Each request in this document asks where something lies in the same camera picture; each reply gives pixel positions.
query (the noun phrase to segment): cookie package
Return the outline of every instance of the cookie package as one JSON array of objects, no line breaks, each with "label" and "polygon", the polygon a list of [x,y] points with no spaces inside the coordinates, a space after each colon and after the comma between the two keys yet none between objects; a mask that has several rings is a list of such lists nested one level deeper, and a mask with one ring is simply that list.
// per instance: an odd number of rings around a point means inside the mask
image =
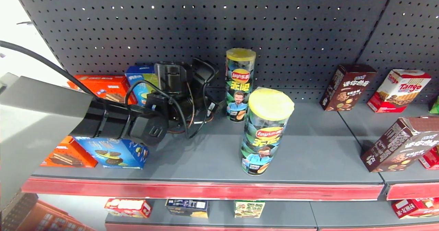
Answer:
[{"label": "cookie package", "polygon": [[436,147],[425,153],[419,159],[419,162],[427,170],[439,170],[439,145],[436,145]]},{"label": "cookie package", "polygon": [[209,218],[209,201],[191,199],[168,199],[166,208],[172,215]]},{"label": "cookie package", "polygon": [[[75,75],[75,78],[93,91],[98,97],[119,103],[124,103],[125,95],[130,88],[130,84],[125,76]],[[72,89],[82,91],[71,81],[67,81],[67,84]],[[128,104],[136,103],[136,97],[131,93]]]},{"label": "cookie package", "polygon": [[439,216],[439,198],[398,200],[392,204],[400,219]]},{"label": "cookie package", "polygon": [[97,161],[72,137],[65,137],[41,163],[43,167],[94,168]]},{"label": "cookie package", "polygon": [[439,116],[400,117],[361,159],[369,172],[402,171],[439,142]]},{"label": "cookie package", "polygon": [[142,169],[148,149],[127,139],[74,137],[105,168]]},{"label": "cookie package", "polygon": [[[158,78],[155,74],[154,65],[134,65],[128,67],[125,76],[130,83],[130,86],[139,80],[146,80],[158,86]],[[147,94],[152,92],[152,87],[146,83],[141,83],[133,89],[133,94],[136,96],[139,106],[146,104]]]},{"label": "cookie package", "polygon": [[430,80],[422,70],[391,70],[367,105],[375,113],[400,113]]},{"label": "cookie package", "polygon": [[110,198],[104,208],[114,216],[149,218],[152,206],[144,199]]},{"label": "cookie package", "polygon": [[264,206],[265,201],[235,200],[235,218],[259,218]]},{"label": "cookie package", "polygon": [[369,65],[339,65],[320,105],[325,111],[350,111],[375,74]]}]

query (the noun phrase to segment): brown cookie box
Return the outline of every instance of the brown cookie box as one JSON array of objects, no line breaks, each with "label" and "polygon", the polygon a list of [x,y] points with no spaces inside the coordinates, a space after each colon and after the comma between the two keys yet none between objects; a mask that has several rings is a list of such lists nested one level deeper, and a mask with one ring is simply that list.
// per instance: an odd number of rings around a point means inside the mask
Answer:
[{"label": "brown cookie box", "polygon": [[320,105],[325,111],[350,111],[375,74],[369,65],[339,65]]},{"label": "brown cookie box", "polygon": [[400,117],[361,159],[369,172],[402,171],[439,142],[439,117]]}]

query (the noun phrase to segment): lay's logo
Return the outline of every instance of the lay's logo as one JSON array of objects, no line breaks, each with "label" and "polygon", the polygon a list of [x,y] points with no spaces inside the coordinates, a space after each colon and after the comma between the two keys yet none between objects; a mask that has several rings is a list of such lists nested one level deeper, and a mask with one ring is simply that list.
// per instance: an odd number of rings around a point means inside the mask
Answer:
[{"label": "lay's logo", "polygon": [[246,83],[250,79],[250,73],[245,69],[236,69],[232,72],[233,81]]},{"label": "lay's logo", "polygon": [[279,137],[282,131],[284,131],[284,128],[279,126],[262,128],[256,131],[256,137],[265,141],[273,140]]}]

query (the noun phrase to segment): orange wafer box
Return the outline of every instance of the orange wafer box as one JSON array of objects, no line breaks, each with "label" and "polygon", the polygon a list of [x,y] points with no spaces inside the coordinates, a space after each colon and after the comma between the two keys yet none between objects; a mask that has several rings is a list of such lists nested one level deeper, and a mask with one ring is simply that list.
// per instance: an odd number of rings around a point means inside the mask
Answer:
[{"label": "orange wafer box", "polygon": [[[123,103],[125,95],[130,88],[130,84],[125,76],[112,76],[112,75],[75,75],[82,84],[89,88],[100,98],[104,98],[110,101]],[[72,89],[80,90],[71,81],[67,82]],[[131,93],[128,99],[128,104],[136,104],[137,99],[133,93]]]},{"label": "orange wafer box", "polygon": [[66,137],[41,163],[48,167],[94,168],[97,161],[72,137]]},{"label": "orange wafer box", "polygon": [[422,70],[391,70],[367,105],[375,113],[400,113],[430,80]]}]

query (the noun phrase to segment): green snack box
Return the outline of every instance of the green snack box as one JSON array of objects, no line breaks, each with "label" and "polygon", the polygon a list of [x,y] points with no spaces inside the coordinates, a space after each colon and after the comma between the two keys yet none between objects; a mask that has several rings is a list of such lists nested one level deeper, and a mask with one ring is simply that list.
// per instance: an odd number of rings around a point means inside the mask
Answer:
[{"label": "green snack box", "polygon": [[439,114],[439,96],[433,106],[431,106],[430,114]]},{"label": "green snack box", "polygon": [[165,204],[172,215],[209,218],[209,201],[190,199],[168,199]]},{"label": "green snack box", "polygon": [[259,218],[265,201],[235,200],[235,218]]}]

